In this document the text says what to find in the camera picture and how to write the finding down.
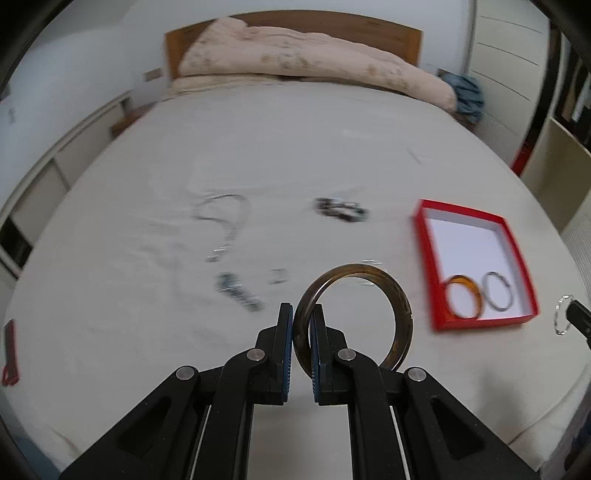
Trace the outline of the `large silver bangle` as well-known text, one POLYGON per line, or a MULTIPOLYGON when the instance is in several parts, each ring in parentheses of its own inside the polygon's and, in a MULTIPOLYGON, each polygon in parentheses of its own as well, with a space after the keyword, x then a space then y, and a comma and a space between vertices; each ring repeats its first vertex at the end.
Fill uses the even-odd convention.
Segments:
POLYGON ((513 304, 515 302, 515 294, 513 292, 511 284, 509 283, 509 281, 507 280, 507 278, 504 275, 500 274, 497 271, 489 271, 483 276, 483 278, 482 278, 482 293, 483 293, 484 298, 488 302, 488 304, 491 306, 491 308, 497 312, 506 312, 507 310, 509 310, 513 306, 513 304), (508 295, 508 301, 507 301, 506 305, 501 306, 494 301, 493 296, 490 293, 490 288, 489 288, 489 280, 491 278, 496 278, 505 287, 505 289, 507 291, 507 295, 508 295))

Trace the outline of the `dark brown bangle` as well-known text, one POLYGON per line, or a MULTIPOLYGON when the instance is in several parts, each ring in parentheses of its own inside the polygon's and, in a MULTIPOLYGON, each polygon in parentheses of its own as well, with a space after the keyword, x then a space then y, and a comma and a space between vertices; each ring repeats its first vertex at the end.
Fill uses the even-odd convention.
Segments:
POLYGON ((414 331, 412 308, 401 285, 389 273, 376 266, 361 263, 341 265, 325 272, 308 286, 294 313, 291 340, 297 361, 308 377, 312 374, 311 342, 308 333, 312 311, 325 290, 345 278, 369 281, 383 292, 391 305, 394 314, 394 339, 380 367, 390 371, 397 370, 411 348, 414 331))

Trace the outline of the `amber orange bangle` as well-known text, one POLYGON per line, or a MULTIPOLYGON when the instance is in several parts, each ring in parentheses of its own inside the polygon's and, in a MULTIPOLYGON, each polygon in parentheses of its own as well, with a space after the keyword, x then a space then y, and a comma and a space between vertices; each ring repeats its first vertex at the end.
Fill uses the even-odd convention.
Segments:
POLYGON ((466 275, 449 277, 444 286, 448 309, 462 320, 478 320, 484 310, 484 299, 475 280, 466 275))

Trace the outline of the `silver watch charm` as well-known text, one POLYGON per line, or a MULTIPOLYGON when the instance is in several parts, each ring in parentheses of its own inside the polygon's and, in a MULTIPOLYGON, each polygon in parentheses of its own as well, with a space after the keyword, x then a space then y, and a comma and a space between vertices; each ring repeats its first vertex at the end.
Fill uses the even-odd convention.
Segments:
POLYGON ((231 297, 250 312, 259 312, 264 308, 263 301, 245 289, 238 276, 231 272, 223 272, 218 275, 216 288, 220 293, 231 297))

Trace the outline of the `red jewelry box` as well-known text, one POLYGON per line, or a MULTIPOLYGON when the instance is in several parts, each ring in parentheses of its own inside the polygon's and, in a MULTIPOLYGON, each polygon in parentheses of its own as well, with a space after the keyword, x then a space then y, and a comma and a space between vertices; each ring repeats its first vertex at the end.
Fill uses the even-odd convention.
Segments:
MULTIPOLYGON (((506 220, 489 212, 422 199, 414 225, 421 251, 432 326, 436 331, 506 327, 524 324, 539 314, 535 289, 520 248, 506 220), (478 320, 456 318, 448 309, 444 286, 454 275, 477 282, 489 271, 504 275, 515 294, 513 306, 497 312, 484 299, 478 320)), ((489 280, 494 301, 504 306, 508 295, 496 278, 489 280)))

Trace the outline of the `white open shelf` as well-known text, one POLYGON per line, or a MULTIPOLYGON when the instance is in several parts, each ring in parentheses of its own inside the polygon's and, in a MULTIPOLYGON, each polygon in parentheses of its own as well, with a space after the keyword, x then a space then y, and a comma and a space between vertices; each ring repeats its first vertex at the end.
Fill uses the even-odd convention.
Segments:
POLYGON ((550 110, 521 178, 558 231, 590 190, 590 70, 570 45, 562 48, 550 110))

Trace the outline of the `red box lid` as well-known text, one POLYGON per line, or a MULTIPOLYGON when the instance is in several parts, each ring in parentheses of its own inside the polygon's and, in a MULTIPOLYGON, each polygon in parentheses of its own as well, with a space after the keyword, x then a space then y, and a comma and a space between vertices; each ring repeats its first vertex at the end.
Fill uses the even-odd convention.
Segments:
POLYGON ((4 387, 14 386, 19 381, 19 370, 16 355, 15 321, 10 319, 4 327, 5 365, 1 383, 4 387))

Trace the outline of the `white bed mattress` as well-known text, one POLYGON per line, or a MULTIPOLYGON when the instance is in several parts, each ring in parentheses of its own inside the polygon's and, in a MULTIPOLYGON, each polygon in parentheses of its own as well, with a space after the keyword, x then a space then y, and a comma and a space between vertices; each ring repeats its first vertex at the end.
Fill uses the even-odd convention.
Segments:
POLYGON ((553 331, 583 296, 524 183, 447 113, 356 86, 286 82, 157 104, 77 180, 35 243, 6 315, 19 382, 13 434, 66 468, 176 367, 221 365, 332 267, 373 261, 415 321, 407 364, 434 375, 530 466, 548 461, 585 391, 589 353, 553 331), (502 216, 540 312, 437 333, 412 217, 422 199, 502 216), (216 288, 231 272, 263 301, 216 288))

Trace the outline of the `blue crumpled cloth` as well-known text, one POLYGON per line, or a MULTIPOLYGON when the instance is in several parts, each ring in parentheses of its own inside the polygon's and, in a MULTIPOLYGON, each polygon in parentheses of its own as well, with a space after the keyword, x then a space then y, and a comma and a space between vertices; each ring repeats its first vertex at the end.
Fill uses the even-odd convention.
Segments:
POLYGON ((477 79, 453 73, 444 73, 441 78, 456 94, 456 115, 469 125, 477 125, 485 107, 484 94, 477 79))

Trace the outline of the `white wardrobe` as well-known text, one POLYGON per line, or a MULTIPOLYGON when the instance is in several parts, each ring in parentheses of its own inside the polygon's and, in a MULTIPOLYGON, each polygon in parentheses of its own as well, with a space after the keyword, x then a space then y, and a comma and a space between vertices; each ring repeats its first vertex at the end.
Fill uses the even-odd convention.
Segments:
POLYGON ((531 126, 546 74, 550 21, 533 2, 478 0, 468 74, 480 84, 475 134, 513 166, 531 126))

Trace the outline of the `white low cabinet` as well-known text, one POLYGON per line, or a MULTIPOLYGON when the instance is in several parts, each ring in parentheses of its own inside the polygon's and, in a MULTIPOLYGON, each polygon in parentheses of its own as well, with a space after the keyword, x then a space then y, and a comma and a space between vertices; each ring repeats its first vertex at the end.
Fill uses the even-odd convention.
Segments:
POLYGON ((57 207, 93 161, 113 141, 111 127, 130 111, 126 91, 72 127, 19 181, 1 208, 1 229, 15 232, 19 254, 1 250, 1 265, 20 276, 31 250, 57 207))

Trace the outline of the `wooden nightstand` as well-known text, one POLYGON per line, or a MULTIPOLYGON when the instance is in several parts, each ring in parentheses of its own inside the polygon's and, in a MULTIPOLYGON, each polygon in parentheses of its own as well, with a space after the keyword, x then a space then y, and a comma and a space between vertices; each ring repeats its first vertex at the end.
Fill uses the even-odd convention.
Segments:
POLYGON ((129 128, 133 123, 145 115, 153 106, 154 103, 142 105, 126 113, 120 120, 116 121, 110 127, 112 139, 115 139, 121 135, 127 128, 129 128))

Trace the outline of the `wooden headboard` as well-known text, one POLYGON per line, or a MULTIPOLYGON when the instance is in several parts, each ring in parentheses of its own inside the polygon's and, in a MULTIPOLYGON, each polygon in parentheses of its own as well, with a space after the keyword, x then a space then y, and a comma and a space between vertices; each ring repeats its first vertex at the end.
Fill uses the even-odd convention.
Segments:
MULTIPOLYGON (((391 21, 322 10, 270 10, 235 14, 233 18, 252 26, 273 26, 304 33, 328 34, 393 53, 407 63, 419 65, 422 31, 391 21)), ((178 67, 184 53, 211 23, 212 20, 207 20, 165 34, 164 45, 171 79, 179 77, 178 67)))

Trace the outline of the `pink floral duvet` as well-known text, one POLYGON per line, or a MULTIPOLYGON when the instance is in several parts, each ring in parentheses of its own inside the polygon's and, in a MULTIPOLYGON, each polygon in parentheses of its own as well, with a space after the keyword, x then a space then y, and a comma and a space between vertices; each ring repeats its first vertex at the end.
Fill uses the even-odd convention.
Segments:
POLYGON ((212 20, 184 53, 178 74, 337 80, 399 92, 449 113, 457 106, 449 84, 393 53, 324 33, 252 26, 233 16, 212 20))

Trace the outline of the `wall power socket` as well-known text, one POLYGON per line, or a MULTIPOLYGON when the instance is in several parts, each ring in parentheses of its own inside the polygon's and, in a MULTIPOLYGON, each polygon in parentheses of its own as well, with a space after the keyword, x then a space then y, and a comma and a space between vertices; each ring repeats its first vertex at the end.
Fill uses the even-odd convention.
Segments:
POLYGON ((155 68, 143 73, 143 81, 150 82, 162 77, 162 69, 155 68))

